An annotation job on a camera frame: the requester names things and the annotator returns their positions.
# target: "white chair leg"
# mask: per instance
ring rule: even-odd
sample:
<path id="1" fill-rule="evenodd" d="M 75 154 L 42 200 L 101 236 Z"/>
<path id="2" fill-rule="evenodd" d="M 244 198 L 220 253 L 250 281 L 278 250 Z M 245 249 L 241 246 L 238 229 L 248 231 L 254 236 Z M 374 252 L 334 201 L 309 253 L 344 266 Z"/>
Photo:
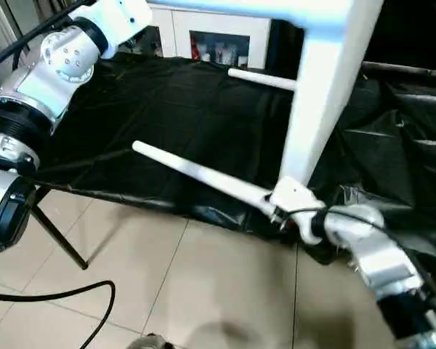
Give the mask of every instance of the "white chair leg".
<path id="1" fill-rule="evenodd" d="M 291 79 L 278 78 L 277 76 L 253 73 L 251 71 L 241 71 L 234 68 L 230 68 L 227 74 L 233 78 L 252 81 L 256 84 L 278 87 L 280 89 L 287 89 L 288 91 L 296 90 L 296 81 Z"/>
<path id="2" fill-rule="evenodd" d="M 308 184 L 349 100 L 381 5 L 354 1 L 342 31 L 306 31 L 280 178 Z"/>

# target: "white plastic rod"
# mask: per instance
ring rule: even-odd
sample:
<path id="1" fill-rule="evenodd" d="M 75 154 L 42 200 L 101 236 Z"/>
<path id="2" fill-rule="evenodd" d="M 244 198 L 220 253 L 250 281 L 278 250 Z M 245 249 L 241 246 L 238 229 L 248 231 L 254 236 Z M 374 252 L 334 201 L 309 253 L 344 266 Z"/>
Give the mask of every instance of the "white plastic rod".
<path id="1" fill-rule="evenodd" d="M 242 71 L 240 69 L 230 68 L 227 71 L 229 76 L 233 78 L 252 81 L 257 84 L 278 87 L 280 89 L 287 89 L 288 91 L 295 91 L 297 81 L 285 78 L 278 78 L 277 76 L 265 75 L 260 73 L 252 73 L 251 71 Z"/>
<path id="2" fill-rule="evenodd" d="M 260 188 L 251 183 L 244 182 L 228 174 L 210 169 L 195 162 L 186 160 L 174 154 L 155 148 L 139 140 L 132 143 L 132 149 L 155 161 L 162 163 L 172 169 L 189 177 L 205 183 L 233 198 L 241 200 L 253 207 L 256 207 L 267 216 L 271 216 L 275 207 L 265 200 L 265 196 L 271 193 L 270 190 Z"/>

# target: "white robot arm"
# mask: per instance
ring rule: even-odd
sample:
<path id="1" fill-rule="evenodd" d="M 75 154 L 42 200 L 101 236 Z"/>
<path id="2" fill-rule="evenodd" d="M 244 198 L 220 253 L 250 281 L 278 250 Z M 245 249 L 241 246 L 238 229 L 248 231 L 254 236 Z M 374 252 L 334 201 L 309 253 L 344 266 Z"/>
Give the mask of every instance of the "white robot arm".
<path id="1" fill-rule="evenodd" d="M 145 0 L 99 0 L 69 17 L 0 86 L 0 252 L 20 239 L 33 203 L 34 186 L 20 175 L 38 169 L 39 153 L 99 57 L 114 56 L 152 12 Z"/>

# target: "black tablecloth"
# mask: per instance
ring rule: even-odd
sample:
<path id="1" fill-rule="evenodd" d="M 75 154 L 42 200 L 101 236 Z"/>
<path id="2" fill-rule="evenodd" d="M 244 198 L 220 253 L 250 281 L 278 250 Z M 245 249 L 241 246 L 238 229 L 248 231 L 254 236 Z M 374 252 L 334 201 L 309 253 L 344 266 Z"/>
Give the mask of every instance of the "black tablecloth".
<path id="1" fill-rule="evenodd" d="M 359 78 L 310 187 L 328 204 L 376 205 L 407 247 L 436 257 L 433 84 Z M 271 188 L 291 101 L 292 93 L 232 79 L 223 66 L 117 55 L 98 63 L 77 91 L 35 179 L 281 238 L 255 209 L 135 153 L 131 144 L 142 140 Z"/>

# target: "white cabinet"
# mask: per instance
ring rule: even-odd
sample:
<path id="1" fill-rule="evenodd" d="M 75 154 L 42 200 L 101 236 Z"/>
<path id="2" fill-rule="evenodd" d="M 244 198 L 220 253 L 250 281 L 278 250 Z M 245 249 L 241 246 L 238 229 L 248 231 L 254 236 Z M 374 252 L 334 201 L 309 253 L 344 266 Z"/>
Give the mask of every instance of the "white cabinet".
<path id="1" fill-rule="evenodd" d="M 120 50 L 264 68 L 270 20 L 153 5 L 153 21 Z"/>

